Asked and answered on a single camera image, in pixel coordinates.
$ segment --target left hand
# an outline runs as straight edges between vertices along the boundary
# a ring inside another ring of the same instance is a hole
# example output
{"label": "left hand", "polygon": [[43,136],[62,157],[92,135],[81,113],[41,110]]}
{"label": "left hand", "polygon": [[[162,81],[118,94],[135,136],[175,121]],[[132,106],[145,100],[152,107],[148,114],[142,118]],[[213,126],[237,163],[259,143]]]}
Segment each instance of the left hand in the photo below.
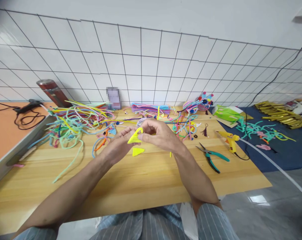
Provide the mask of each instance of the left hand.
{"label": "left hand", "polygon": [[109,161],[111,165],[118,163],[124,156],[129,152],[129,150],[141,143],[131,143],[127,144],[130,137],[137,130],[137,127],[129,126],[124,130],[120,131],[115,137],[110,141],[109,144],[102,150],[98,155],[99,157]]}

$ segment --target hand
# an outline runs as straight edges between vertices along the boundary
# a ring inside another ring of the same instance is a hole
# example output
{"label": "hand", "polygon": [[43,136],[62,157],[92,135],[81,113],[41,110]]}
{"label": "hand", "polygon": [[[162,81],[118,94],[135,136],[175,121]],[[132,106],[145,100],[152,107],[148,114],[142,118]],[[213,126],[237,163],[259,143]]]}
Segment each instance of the hand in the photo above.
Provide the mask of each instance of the hand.
{"label": "hand", "polygon": [[139,134],[137,137],[143,142],[151,143],[165,151],[173,153],[177,153],[185,147],[164,122],[148,118],[141,124],[141,127],[144,133]]}
{"label": "hand", "polygon": [[109,161],[111,165],[118,163],[133,146],[140,145],[140,143],[127,144],[136,130],[137,127],[129,126],[120,131],[98,156]]}

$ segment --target forearm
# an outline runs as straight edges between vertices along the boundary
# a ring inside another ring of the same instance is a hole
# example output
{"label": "forearm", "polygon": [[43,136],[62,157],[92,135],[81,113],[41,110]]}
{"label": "forearm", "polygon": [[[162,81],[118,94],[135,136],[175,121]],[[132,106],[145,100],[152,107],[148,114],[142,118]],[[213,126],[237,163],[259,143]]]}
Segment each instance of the forearm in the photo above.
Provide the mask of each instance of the forearm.
{"label": "forearm", "polygon": [[219,199],[211,180],[200,168],[190,151],[182,146],[174,153],[181,180],[192,199],[218,204]]}
{"label": "forearm", "polygon": [[29,227],[58,227],[80,206],[111,164],[96,157],[78,174],[50,194],[26,220],[17,234]]}

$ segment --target black cable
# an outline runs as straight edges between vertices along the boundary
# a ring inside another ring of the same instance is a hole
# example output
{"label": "black cable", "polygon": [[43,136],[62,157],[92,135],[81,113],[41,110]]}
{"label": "black cable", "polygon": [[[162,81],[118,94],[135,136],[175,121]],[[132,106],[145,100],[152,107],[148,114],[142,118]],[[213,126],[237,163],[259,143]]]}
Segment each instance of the black cable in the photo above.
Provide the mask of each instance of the black cable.
{"label": "black cable", "polygon": [[[9,106],[9,105],[3,104],[3,103],[0,103],[0,105],[3,105],[3,106],[6,106],[6,107],[7,107],[7,108],[0,109],[0,111],[6,110],[6,109],[9,109],[9,108],[13,108],[13,109],[21,109],[20,107]],[[18,127],[18,129],[20,129],[20,130],[28,130],[28,129],[31,129],[31,128],[36,127],[37,125],[39,125],[39,124],[45,119],[45,116],[44,116],[44,115],[40,115],[41,113],[39,113],[39,112],[34,112],[32,109],[31,109],[31,111],[32,111],[33,113],[36,113],[36,115],[35,115],[35,116],[25,116],[25,117],[22,117],[22,118],[20,119],[20,124],[18,124],[18,123],[16,122],[17,119],[18,119],[18,116],[19,116],[20,114],[19,114],[19,113],[16,114],[16,118],[15,118],[15,120],[14,120],[14,124]],[[21,127],[20,127],[20,125],[26,126],[26,125],[28,125],[28,124],[34,122],[34,120],[35,120],[36,118],[39,118],[39,117],[42,117],[42,119],[41,119],[38,123],[36,123],[35,125],[33,125],[32,127],[29,127],[29,128],[21,128]],[[31,119],[29,122],[24,123],[24,120],[25,120],[26,118],[32,118],[32,119]]]}
{"label": "black cable", "polygon": [[[267,86],[269,86],[271,83],[273,83],[273,82],[276,80],[276,78],[278,77],[279,73],[280,73],[286,66],[288,66],[290,63],[292,63],[294,60],[297,59],[297,57],[298,57],[298,55],[300,54],[301,51],[302,51],[302,47],[300,48],[300,50],[298,51],[298,53],[297,53],[297,55],[294,57],[294,59],[293,59],[291,62],[289,62],[288,64],[286,64],[284,67],[282,67],[282,68],[278,71],[278,73],[277,73],[277,75],[274,77],[274,79],[273,79],[271,82],[269,82],[269,84],[267,84],[264,88],[262,88],[262,90],[261,90],[260,92],[258,92],[258,93],[255,95],[255,97],[254,97],[253,100],[248,104],[248,106],[250,106],[250,105],[254,102],[254,100],[256,99],[256,97],[257,97],[257,96],[258,96],[258,95],[259,95],[259,94],[260,94]],[[248,142],[248,141],[249,141],[249,135],[248,135],[248,132],[247,132],[247,120],[248,120],[247,107],[245,108],[244,113],[245,113],[245,128],[244,128],[244,130],[245,130],[245,134],[247,135],[246,141]],[[250,158],[250,155],[249,155],[249,153],[248,153],[248,151],[247,151],[247,148],[248,148],[248,145],[246,144],[245,147],[244,147],[244,151],[246,152],[247,156]]]}

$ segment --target yellow glue gun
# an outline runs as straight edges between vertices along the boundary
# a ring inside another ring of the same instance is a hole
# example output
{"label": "yellow glue gun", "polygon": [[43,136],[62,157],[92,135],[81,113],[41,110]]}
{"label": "yellow glue gun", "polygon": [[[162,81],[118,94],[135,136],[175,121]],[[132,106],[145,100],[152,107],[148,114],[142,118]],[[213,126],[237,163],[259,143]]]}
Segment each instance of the yellow glue gun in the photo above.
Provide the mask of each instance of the yellow glue gun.
{"label": "yellow glue gun", "polygon": [[229,151],[235,153],[236,152],[235,141],[238,141],[240,137],[238,135],[233,135],[232,133],[228,133],[228,132],[222,132],[222,131],[217,131],[217,132],[221,136],[227,139],[225,142],[229,143],[230,145]]}

